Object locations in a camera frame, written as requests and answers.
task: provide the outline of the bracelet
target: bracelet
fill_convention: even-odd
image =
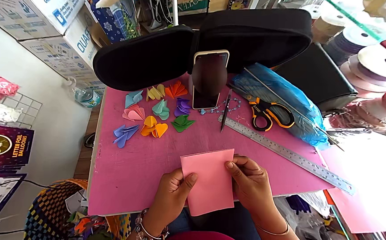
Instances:
[[[268,232],[268,231],[262,229],[262,228],[261,228],[260,226],[258,226],[258,224],[256,224],[256,223],[255,223],[255,226],[257,226],[261,231],[263,231],[263,232],[265,232],[265,233],[268,233],[268,234],[270,234],[270,235],[284,236],[284,235],[288,234],[288,232],[289,232],[289,224],[288,224],[288,221],[286,221],[286,219],[285,219],[285,222],[286,222],[286,230],[285,230],[284,232],[282,232],[282,233],[272,233],[272,232]]]
[[[137,240],[149,240],[151,238],[151,239],[156,239],[156,240],[165,240],[165,238],[167,238],[169,235],[168,226],[166,226],[164,228],[164,230],[161,232],[161,234],[158,237],[153,237],[144,228],[143,217],[146,215],[147,211],[148,211],[148,208],[142,210],[141,213],[137,216],[137,218],[135,220],[134,231],[137,233],[136,239]]]

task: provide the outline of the woman's left hand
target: woman's left hand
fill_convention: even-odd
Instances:
[[[183,180],[181,168],[161,177],[155,200],[142,222],[148,233],[158,237],[164,227],[180,215],[197,178],[196,173],[191,173]]]

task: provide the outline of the woven basket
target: woven basket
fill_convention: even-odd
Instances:
[[[70,213],[65,200],[88,186],[87,180],[67,179],[52,183],[50,187],[64,189],[43,189],[30,206],[24,227],[25,240],[68,239],[71,224],[66,221]],[[125,240],[130,232],[130,214],[106,216],[113,239]]]

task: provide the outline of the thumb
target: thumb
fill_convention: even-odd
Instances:
[[[249,178],[243,174],[243,172],[234,162],[228,161],[225,163],[225,166],[238,185],[244,185],[248,183]]]
[[[197,173],[191,173],[189,176],[187,176],[183,183],[181,183],[179,192],[184,197],[187,198],[187,195],[189,195],[190,190],[193,188],[195,183],[197,182]]]

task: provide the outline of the folded paper heart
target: folded paper heart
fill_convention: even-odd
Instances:
[[[157,99],[160,100],[165,96],[165,87],[163,84],[159,84],[157,88],[152,87],[150,90],[147,88],[146,102]]]
[[[125,97],[125,108],[129,108],[141,101],[143,99],[142,93],[143,90],[128,93]]]
[[[133,122],[134,120],[144,120],[146,116],[144,108],[140,108],[137,104],[134,104],[124,110],[124,113],[122,113],[122,117]]]
[[[177,130],[177,132],[182,132],[190,127],[194,122],[194,120],[188,120],[189,115],[180,115],[175,118],[174,122],[171,122],[172,126]]]
[[[152,133],[153,137],[161,138],[161,136],[166,132],[167,129],[168,129],[168,124],[158,123],[155,117],[148,116],[144,120],[144,126],[141,129],[141,134],[146,137],[146,136],[149,136],[150,133]]]
[[[154,115],[159,116],[163,121],[169,117],[169,108],[166,107],[167,102],[167,100],[162,99],[158,104],[152,107]]]
[[[135,125],[132,127],[125,128],[125,125],[122,125],[118,129],[113,131],[113,134],[117,138],[113,141],[113,144],[117,143],[119,148],[123,148],[125,146],[125,142],[129,140],[132,135],[138,130],[139,125]]]
[[[174,98],[187,94],[187,89],[181,84],[180,80],[178,80],[175,84],[171,84],[169,87],[165,88],[165,93]]]
[[[174,115],[176,117],[180,115],[189,115],[190,114],[190,106],[187,104],[190,100],[184,98],[177,98],[177,107],[175,108]]]

